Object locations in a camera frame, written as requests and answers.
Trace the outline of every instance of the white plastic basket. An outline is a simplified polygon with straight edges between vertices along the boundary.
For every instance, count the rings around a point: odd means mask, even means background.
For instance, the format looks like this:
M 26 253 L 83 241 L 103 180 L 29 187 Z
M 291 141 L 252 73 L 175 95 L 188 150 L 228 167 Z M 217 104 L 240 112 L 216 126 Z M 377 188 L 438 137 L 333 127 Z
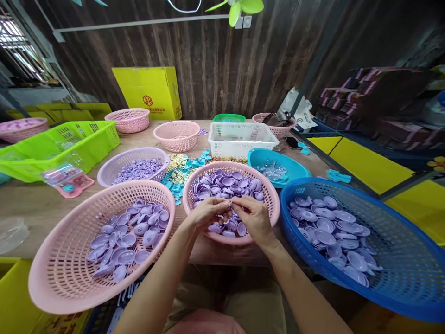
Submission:
M 277 137 L 262 123 L 212 123 L 209 144 L 217 158 L 247 158 L 253 148 L 273 149 Z

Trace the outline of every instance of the logo on box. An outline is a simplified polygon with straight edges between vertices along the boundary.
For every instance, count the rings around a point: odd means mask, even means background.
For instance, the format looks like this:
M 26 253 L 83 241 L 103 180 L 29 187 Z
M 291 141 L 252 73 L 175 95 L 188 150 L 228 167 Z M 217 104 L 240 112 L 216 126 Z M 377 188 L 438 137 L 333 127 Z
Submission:
M 153 105 L 153 100 L 152 100 L 152 98 L 150 97 L 150 96 L 148 96 L 148 95 L 145 95 L 143 98 L 142 98 L 142 100 L 144 101 L 144 104 L 146 104 L 147 106 L 151 106 L 151 105 Z

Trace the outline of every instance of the hand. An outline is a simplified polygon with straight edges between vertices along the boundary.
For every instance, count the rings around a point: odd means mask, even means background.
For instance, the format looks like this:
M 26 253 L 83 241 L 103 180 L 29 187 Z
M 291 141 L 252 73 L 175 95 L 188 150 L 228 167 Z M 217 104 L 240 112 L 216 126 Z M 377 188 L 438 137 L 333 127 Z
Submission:
M 232 209 L 246 224 L 249 234 L 260 248 L 264 249 L 276 241 L 265 204 L 258 202 L 251 196 L 234 197 L 231 201 Z
M 227 221 L 232 216 L 227 199 L 207 197 L 189 214 L 184 223 L 192 225 L 197 231 L 205 231 L 210 224 Z

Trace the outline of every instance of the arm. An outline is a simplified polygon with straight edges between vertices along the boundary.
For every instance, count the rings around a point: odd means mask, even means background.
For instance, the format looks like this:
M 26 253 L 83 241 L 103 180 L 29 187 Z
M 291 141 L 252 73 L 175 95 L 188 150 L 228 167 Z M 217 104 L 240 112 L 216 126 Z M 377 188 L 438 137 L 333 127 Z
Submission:
M 229 202 L 207 198 L 184 220 L 125 308 L 114 334 L 162 333 L 196 238 L 209 224 L 231 216 Z
M 270 260 L 301 332 L 304 334 L 352 334 L 348 325 L 275 237 L 267 207 L 250 196 L 243 196 L 241 199 L 232 199 L 232 208 L 246 224 L 250 235 Z

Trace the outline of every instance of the lime green plastic crate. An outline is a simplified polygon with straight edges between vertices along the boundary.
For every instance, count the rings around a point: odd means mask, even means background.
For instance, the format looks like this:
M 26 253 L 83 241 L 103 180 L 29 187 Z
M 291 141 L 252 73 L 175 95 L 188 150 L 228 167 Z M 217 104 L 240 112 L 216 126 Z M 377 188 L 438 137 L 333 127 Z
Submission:
M 245 123 L 246 118 L 243 115 L 237 114 L 219 114 L 213 118 L 213 123 L 231 122 L 231 123 Z
M 0 151 L 0 172 L 23 182 L 42 181 L 42 172 L 83 161 L 85 173 L 120 143 L 115 121 L 67 122 Z M 63 151 L 61 143 L 73 143 Z

